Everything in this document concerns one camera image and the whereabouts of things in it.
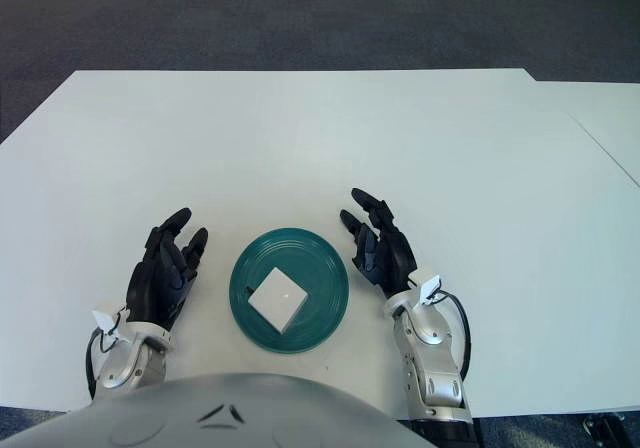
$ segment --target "dark carpet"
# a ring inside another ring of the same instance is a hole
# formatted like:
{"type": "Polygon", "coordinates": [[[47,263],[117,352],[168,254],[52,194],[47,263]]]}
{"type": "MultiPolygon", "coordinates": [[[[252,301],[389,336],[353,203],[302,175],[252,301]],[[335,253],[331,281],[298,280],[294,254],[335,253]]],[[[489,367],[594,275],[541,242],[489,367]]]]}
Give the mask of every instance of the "dark carpet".
{"type": "Polygon", "coordinates": [[[75,70],[524,67],[640,82],[640,0],[0,0],[0,141],[75,70]]]}

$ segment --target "small white cube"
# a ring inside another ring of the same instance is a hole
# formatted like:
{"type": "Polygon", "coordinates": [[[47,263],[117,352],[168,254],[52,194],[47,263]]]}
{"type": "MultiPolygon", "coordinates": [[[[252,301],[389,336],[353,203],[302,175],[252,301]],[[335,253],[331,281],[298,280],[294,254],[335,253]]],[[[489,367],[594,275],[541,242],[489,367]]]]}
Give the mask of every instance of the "small white cube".
{"type": "Polygon", "coordinates": [[[249,297],[249,304],[282,334],[306,299],[306,291],[274,268],[249,297]]]}

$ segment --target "robotic hand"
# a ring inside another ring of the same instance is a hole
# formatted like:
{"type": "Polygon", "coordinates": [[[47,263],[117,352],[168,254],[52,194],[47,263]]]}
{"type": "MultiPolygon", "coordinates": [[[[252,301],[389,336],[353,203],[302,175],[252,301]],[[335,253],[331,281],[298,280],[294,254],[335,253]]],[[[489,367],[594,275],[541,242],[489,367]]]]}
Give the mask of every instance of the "robotic hand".
{"type": "Polygon", "coordinates": [[[187,246],[178,249],[175,237],[189,218],[191,211],[183,208],[151,230],[146,252],[131,275],[125,307],[115,314],[94,310],[98,328],[86,354],[92,398],[126,393],[164,380],[164,355],[173,348],[171,328],[197,276],[208,238],[207,230],[200,228],[187,246]],[[92,350],[98,336],[100,351],[108,358],[94,378],[92,350]]]}
{"type": "Polygon", "coordinates": [[[394,226],[386,202],[357,188],[351,195],[380,233],[376,235],[348,211],[340,212],[357,246],[354,265],[372,284],[379,285],[387,298],[385,314],[394,320],[394,337],[406,373],[411,429],[438,446],[477,446],[462,386],[471,352],[469,323],[462,304],[441,289],[439,276],[417,268],[409,242],[394,226]],[[447,298],[458,308],[465,332],[460,370],[451,355],[451,330],[435,307],[447,298]]]}
{"type": "Polygon", "coordinates": [[[183,208],[159,227],[154,227],[144,245],[146,252],[131,275],[127,290],[128,321],[154,323],[171,330],[182,310],[196,268],[207,244],[207,230],[200,228],[182,251],[175,237],[191,218],[183,208]]]}

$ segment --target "teal plate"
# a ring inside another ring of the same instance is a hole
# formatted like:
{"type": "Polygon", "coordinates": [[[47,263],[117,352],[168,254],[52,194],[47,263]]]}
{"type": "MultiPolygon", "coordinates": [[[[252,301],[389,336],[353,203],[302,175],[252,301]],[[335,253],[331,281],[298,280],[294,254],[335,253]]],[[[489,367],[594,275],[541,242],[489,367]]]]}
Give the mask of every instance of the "teal plate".
{"type": "Polygon", "coordinates": [[[336,250],[315,233],[270,231],[238,258],[229,301],[236,322],[254,343],[277,353],[299,353],[322,343],[340,324],[349,301],[347,271],[336,250]],[[309,295],[282,335],[249,305],[247,289],[255,290],[276,267],[309,295]]]}

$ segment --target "wire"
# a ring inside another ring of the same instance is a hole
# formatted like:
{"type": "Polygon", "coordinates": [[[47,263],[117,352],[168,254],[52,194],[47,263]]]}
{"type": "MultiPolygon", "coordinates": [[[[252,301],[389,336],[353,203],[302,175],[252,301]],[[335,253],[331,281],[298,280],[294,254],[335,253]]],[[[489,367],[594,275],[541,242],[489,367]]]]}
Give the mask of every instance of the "wire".
{"type": "Polygon", "coordinates": [[[453,295],[444,290],[438,290],[444,295],[443,298],[435,301],[434,303],[440,303],[441,301],[449,298],[456,305],[458,312],[460,313],[460,319],[462,320],[462,328],[464,329],[464,354],[462,355],[462,368],[460,369],[460,377],[464,381],[469,371],[469,362],[471,360],[471,329],[469,328],[469,319],[467,313],[464,311],[462,303],[456,295],[453,295]]]}
{"type": "MultiPolygon", "coordinates": [[[[118,328],[118,325],[120,324],[120,317],[121,317],[120,312],[118,312],[118,317],[116,318],[116,322],[113,325],[113,328],[111,328],[107,332],[107,335],[111,336],[113,332],[116,330],[116,328],[118,328]]],[[[84,356],[84,368],[87,375],[87,386],[89,388],[89,394],[91,395],[91,399],[93,399],[93,397],[96,394],[96,376],[95,376],[95,373],[93,372],[93,360],[91,358],[91,351],[93,348],[93,342],[96,341],[96,338],[98,337],[98,335],[100,335],[100,351],[102,353],[108,353],[111,350],[111,348],[113,348],[114,345],[118,342],[118,338],[116,338],[113,341],[113,343],[111,343],[109,348],[105,349],[104,346],[102,345],[102,342],[104,340],[104,332],[100,328],[96,328],[91,333],[91,337],[89,338],[89,343],[87,344],[87,352],[85,353],[85,356],[84,356]]]]}
{"type": "Polygon", "coordinates": [[[87,373],[87,385],[89,387],[89,394],[91,395],[91,399],[96,394],[96,377],[93,373],[93,361],[91,360],[91,348],[93,347],[93,342],[96,340],[98,335],[102,333],[100,328],[96,328],[91,333],[91,338],[89,338],[89,344],[87,345],[87,352],[84,357],[84,367],[87,373]]]}
{"type": "Polygon", "coordinates": [[[447,298],[449,298],[449,294],[444,295],[442,298],[438,298],[436,301],[431,302],[431,305],[437,305],[438,303],[446,300],[447,298]]]}

